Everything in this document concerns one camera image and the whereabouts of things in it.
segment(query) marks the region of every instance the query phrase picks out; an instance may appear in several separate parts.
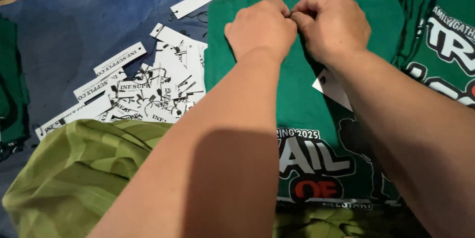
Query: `blue cloth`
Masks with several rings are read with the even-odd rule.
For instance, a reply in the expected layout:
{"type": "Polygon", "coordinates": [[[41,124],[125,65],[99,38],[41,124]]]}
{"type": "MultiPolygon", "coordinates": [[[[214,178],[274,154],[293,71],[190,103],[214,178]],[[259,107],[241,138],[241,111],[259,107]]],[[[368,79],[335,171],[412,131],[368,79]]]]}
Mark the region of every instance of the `blue cloth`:
{"type": "MultiPolygon", "coordinates": [[[[77,104],[73,90],[95,78],[93,67],[126,47],[141,41],[152,52],[155,39],[149,33],[156,23],[177,31],[185,30],[191,38],[206,42],[206,23],[197,18],[176,18],[169,22],[170,6],[182,0],[18,0],[0,6],[3,17],[18,24],[18,47],[30,94],[28,106],[32,138],[27,146],[38,144],[32,125],[48,120],[77,104]]],[[[195,11],[206,11],[207,6],[195,11]]],[[[152,63],[153,55],[145,59],[152,63]]],[[[138,70],[138,63],[126,69],[138,70]]],[[[3,167],[24,165],[32,150],[11,157],[3,167]]],[[[16,173],[0,176],[0,186],[7,185],[16,173]]],[[[15,237],[13,228],[0,213],[0,235],[15,237]]]]}

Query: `forearm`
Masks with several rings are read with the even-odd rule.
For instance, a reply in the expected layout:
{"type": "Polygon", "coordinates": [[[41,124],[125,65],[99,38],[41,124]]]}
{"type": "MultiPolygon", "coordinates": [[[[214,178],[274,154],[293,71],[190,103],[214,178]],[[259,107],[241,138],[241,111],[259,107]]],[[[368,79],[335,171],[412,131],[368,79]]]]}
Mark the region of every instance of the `forearm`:
{"type": "Polygon", "coordinates": [[[475,220],[475,112],[373,53],[334,63],[329,68],[359,121],[387,149],[374,151],[407,203],[426,225],[456,228],[461,234],[468,225],[460,219],[475,220]]]}
{"type": "Polygon", "coordinates": [[[96,229],[109,226],[110,237],[270,236],[280,65],[269,58],[249,53],[191,108],[96,229]]]}

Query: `hand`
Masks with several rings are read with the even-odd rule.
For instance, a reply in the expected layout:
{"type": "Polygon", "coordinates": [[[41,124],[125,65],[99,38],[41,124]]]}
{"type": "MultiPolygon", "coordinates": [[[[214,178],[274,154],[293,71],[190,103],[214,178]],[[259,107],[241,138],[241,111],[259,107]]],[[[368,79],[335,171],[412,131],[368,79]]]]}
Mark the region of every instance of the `hand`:
{"type": "Polygon", "coordinates": [[[297,25],[288,17],[290,11],[282,0],[263,0],[241,9],[224,34],[238,62],[249,52],[264,49],[279,64],[289,53],[297,36],[297,25]]]}
{"type": "Polygon", "coordinates": [[[291,18],[304,34],[307,50],[323,64],[365,51],[368,45],[371,27],[354,0],[300,0],[291,18]]]}

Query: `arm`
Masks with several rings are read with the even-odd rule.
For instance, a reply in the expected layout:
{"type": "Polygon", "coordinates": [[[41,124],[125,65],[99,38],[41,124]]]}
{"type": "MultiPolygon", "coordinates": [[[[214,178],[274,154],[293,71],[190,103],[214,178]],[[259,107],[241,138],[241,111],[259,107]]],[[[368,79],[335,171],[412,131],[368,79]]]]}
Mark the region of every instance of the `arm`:
{"type": "Polygon", "coordinates": [[[414,214],[433,237],[472,235],[475,111],[367,51],[371,30],[353,0],[303,0],[293,11],[307,47],[342,84],[414,214]]]}
{"type": "Polygon", "coordinates": [[[89,237],[272,235],[276,90],[296,37],[289,14],[266,0],[226,26],[237,64],[163,136],[89,237]]]}

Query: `stack of t-shirts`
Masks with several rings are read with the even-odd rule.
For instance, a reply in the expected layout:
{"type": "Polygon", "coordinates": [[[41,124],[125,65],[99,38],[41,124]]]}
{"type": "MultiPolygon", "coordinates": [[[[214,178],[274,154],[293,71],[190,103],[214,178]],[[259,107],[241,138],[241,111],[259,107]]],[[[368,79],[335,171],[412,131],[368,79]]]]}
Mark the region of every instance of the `stack of t-shirts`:
{"type": "MultiPolygon", "coordinates": [[[[236,13],[261,0],[216,0],[208,10],[205,86],[209,91],[234,66],[224,26],[236,13]]],[[[283,0],[291,9],[299,0],[283,0]]],[[[372,28],[368,49],[390,61],[404,17],[398,0],[356,0],[372,28]]],[[[353,112],[312,87],[327,72],[306,53],[297,37],[282,63],[277,90],[279,204],[307,202],[371,209],[372,203],[399,205],[399,193],[382,174],[362,137],[353,112]]]]}
{"type": "Polygon", "coordinates": [[[470,0],[400,2],[404,36],[393,62],[431,89],[475,108],[475,14],[470,0]]]}
{"type": "Polygon", "coordinates": [[[23,149],[28,90],[21,72],[15,23],[0,17],[0,161],[23,149]]]}

